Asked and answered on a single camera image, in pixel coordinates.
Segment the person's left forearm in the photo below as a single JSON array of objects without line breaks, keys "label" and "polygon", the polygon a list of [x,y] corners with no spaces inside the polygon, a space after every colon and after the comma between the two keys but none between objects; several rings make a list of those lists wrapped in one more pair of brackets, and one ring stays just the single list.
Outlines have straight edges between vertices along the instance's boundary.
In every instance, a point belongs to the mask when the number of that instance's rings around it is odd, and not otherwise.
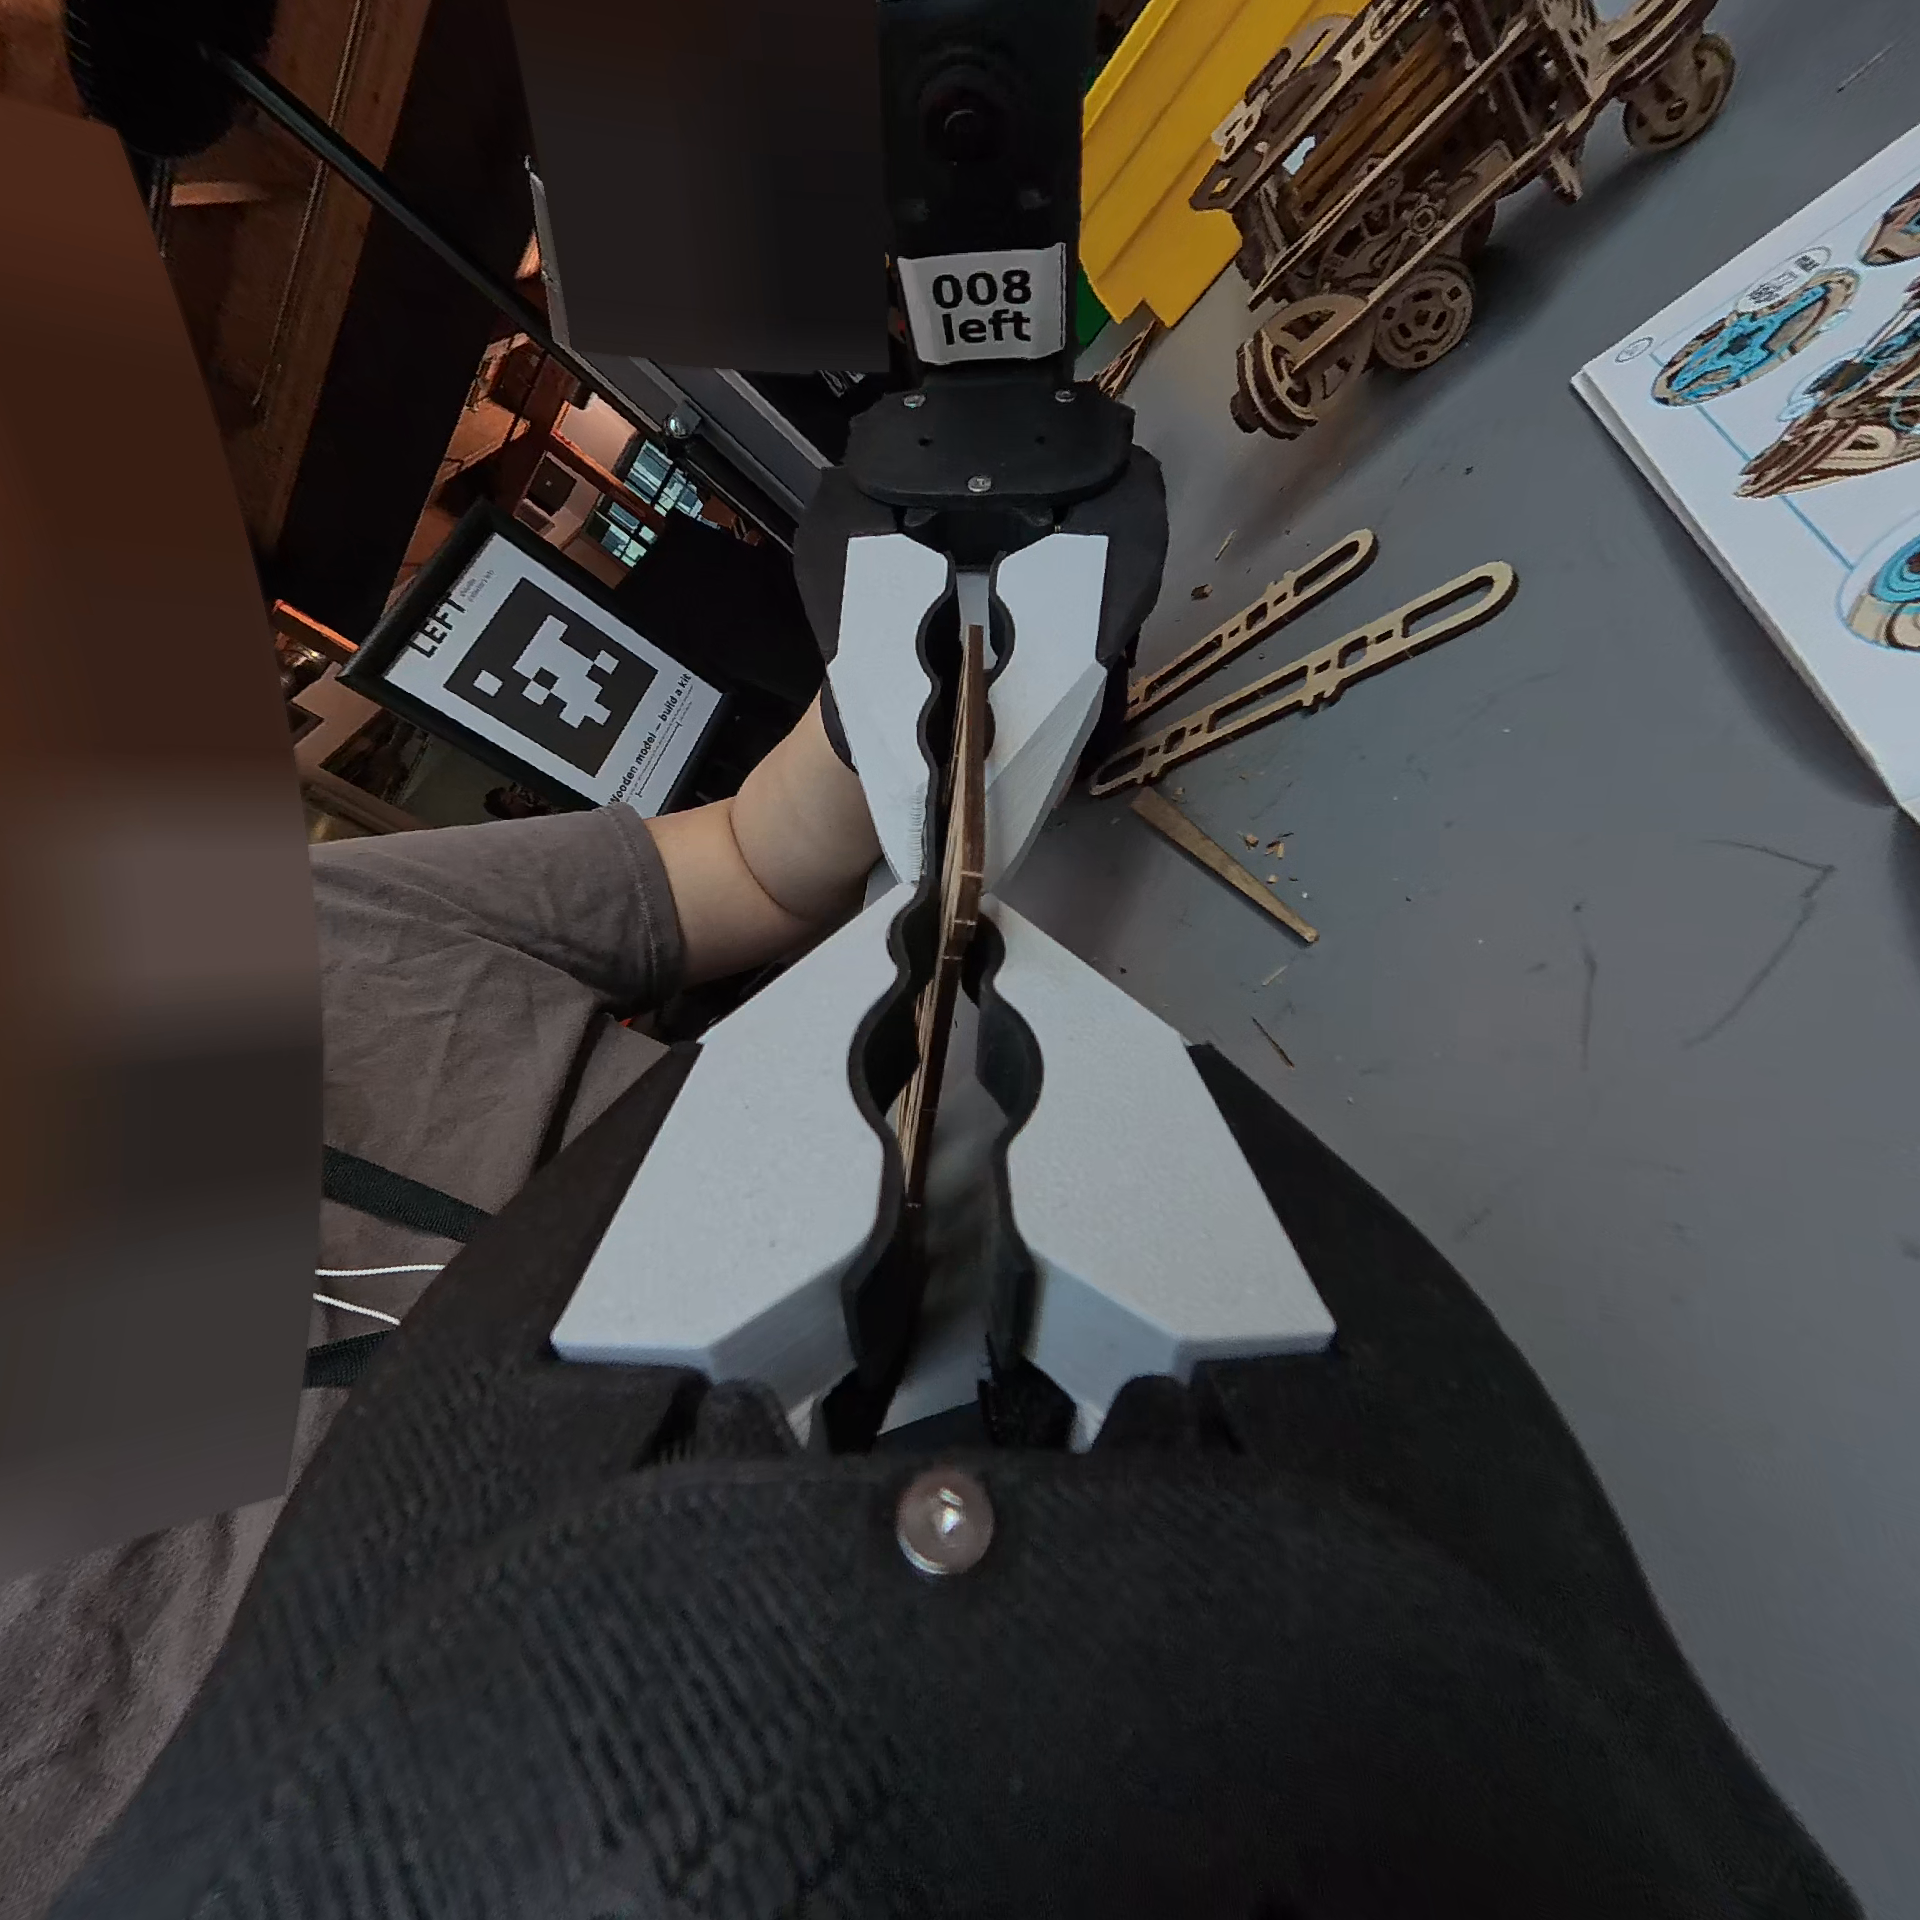
[{"label": "person's left forearm", "polygon": [[733,796],[645,820],[682,934],[682,985],[796,958],[857,909],[880,844],[813,698]]}]

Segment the laser-cut wooden parts sheet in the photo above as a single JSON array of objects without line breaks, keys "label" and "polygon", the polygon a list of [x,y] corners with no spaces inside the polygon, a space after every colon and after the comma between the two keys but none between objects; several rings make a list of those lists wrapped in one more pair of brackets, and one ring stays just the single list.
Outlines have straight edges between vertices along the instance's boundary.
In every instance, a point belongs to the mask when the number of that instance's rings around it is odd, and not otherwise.
[{"label": "laser-cut wooden parts sheet", "polygon": [[988,694],[988,633],[984,624],[964,628],[945,790],[937,941],[915,1011],[918,1059],[896,1113],[904,1206],[920,1210],[927,1159],[948,1065],[948,1038],[964,961],[977,926],[988,859],[988,747],[991,713]]}]

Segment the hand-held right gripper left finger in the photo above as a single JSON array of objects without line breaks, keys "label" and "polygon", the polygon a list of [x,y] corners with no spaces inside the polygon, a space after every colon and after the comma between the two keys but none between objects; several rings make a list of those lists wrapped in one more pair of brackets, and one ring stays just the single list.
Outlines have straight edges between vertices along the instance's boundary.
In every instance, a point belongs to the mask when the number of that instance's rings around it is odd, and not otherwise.
[{"label": "hand-held right gripper left finger", "polygon": [[550,1342],[822,1396],[835,1447],[896,1398],[924,1294],[896,1106],[920,1064],[933,883],[898,883],[695,1046]]}]

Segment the illustrated instruction booklet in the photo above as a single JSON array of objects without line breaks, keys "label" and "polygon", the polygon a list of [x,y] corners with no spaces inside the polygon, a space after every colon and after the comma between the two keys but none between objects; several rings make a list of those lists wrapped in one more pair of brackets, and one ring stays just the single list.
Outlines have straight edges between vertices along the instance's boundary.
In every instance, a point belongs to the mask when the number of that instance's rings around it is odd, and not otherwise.
[{"label": "illustrated instruction booklet", "polygon": [[1917,188],[1886,151],[1571,387],[1917,814]]}]

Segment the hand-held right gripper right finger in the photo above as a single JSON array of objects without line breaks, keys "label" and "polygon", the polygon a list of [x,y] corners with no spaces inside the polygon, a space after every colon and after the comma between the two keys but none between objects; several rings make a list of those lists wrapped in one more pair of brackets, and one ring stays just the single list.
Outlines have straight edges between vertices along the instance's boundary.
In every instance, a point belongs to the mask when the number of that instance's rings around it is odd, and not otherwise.
[{"label": "hand-held right gripper right finger", "polygon": [[1133,1380],[1330,1348],[1334,1318],[1195,1051],[1013,908],[968,961],[996,1436],[1090,1447]]}]

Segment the grey panel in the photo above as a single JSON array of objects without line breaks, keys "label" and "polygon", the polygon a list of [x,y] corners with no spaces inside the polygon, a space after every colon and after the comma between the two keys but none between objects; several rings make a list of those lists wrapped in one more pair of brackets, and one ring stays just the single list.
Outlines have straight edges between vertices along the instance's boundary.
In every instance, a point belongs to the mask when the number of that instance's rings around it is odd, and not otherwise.
[{"label": "grey panel", "polygon": [[633,380],[663,410],[667,431],[723,457],[789,516],[812,501],[831,457],[735,370],[629,357]]}]

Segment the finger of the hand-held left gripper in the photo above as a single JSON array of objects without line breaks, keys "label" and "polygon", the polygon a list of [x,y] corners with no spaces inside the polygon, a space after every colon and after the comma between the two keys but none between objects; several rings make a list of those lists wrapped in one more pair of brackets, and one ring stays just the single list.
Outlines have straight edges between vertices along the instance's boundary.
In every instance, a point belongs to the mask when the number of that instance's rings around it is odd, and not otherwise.
[{"label": "finger of the hand-held left gripper", "polygon": [[927,864],[933,779],[922,722],[937,678],[924,653],[951,597],[951,564],[911,538],[849,538],[827,685],[877,850],[899,883]]},{"label": "finger of the hand-held left gripper", "polygon": [[1103,533],[1055,532],[991,571],[991,601],[1011,638],[988,690],[985,885],[1018,872],[1091,738],[1108,685],[1098,655],[1105,564]]}]

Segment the wooden model car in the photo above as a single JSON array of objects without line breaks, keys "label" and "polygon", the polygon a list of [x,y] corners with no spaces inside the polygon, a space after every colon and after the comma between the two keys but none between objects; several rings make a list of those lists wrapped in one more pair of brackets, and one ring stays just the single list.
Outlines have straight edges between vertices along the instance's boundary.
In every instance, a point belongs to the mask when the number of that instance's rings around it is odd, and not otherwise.
[{"label": "wooden model car", "polygon": [[1294,439],[1355,372],[1422,372],[1475,318],[1500,206],[1573,204],[1610,108],[1640,151],[1690,143],[1737,62],[1713,1],[1377,1],[1307,25],[1214,132],[1192,195],[1237,232],[1265,319],[1235,347],[1230,416]]}]

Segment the slotted wooden strip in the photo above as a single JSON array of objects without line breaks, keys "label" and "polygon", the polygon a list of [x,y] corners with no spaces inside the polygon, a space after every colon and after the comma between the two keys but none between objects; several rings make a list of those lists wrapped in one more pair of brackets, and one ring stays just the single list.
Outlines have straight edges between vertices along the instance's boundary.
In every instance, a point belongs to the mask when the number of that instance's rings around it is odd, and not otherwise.
[{"label": "slotted wooden strip", "polygon": [[1495,618],[1519,588],[1517,570],[1484,561],[1413,600],[1336,636],[1185,717],[1118,749],[1087,782],[1094,799],[1158,782],[1176,765],[1235,742],[1288,713],[1337,700],[1352,684]]},{"label": "slotted wooden strip", "polygon": [[1288,568],[1244,608],[1210,633],[1192,642],[1164,665],[1133,678],[1127,685],[1121,720],[1137,723],[1148,713],[1179,698],[1199,680],[1237,660],[1291,620],[1341,592],[1368,571],[1377,558],[1379,538],[1359,528],[1334,539],[1323,551]]}]

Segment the pointed wooden stick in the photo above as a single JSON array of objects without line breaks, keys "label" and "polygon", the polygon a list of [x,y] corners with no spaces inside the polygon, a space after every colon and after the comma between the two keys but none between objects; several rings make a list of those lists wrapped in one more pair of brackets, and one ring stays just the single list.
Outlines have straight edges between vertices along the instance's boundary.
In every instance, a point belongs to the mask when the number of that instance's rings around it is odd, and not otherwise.
[{"label": "pointed wooden stick", "polygon": [[1260,879],[1249,868],[1220,846],[1202,827],[1194,825],[1179,805],[1164,797],[1155,788],[1144,785],[1129,802],[1129,812],[1161,839],[1177,848],[1195,864],[1211,872],[1230,885],[1242,900],[1251,900],[1268,917],[1282,924],[1304,946],[1320,939],[1317,930],[1291,905],[1288,905],[1268,879]]}]

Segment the yellow plastic bin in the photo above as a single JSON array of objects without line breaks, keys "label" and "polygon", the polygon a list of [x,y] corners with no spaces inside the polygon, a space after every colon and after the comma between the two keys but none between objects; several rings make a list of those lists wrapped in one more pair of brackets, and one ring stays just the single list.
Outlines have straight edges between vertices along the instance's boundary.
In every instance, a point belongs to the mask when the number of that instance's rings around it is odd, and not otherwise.
[{"label": "yellow plastic bin", "polygon": [[1220,126],[1304,18],[1299,1],[1149,1],[1084,104],[1077,254],[1105,311],[1176,326],[1237,234],[1189,195]]}]

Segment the black framed marker sign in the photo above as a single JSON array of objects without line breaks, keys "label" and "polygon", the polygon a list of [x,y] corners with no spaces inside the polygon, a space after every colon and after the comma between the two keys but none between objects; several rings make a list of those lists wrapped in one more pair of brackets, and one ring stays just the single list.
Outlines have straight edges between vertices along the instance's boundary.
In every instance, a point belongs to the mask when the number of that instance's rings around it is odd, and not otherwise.
[{"label": "black framed marker sign", "polygon": [[561,805],[684,799],[731,707],[580,566],[482,498],[340,680]]}]

